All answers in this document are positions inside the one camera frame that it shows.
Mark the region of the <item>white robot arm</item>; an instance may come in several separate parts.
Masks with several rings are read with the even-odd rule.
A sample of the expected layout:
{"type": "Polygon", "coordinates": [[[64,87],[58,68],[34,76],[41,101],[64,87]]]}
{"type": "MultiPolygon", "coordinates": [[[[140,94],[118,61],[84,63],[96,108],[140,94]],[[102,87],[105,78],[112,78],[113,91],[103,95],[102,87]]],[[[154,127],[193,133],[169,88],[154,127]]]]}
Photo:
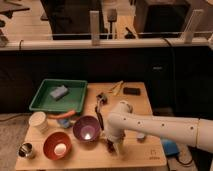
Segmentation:
{"type": "Polygon", "coordinates": [[[213,120],[138,115],[127,101],[119,101],[107,116],[105,134],[118,143],[124,131],[142,132],[213,153],[213,120]]]}

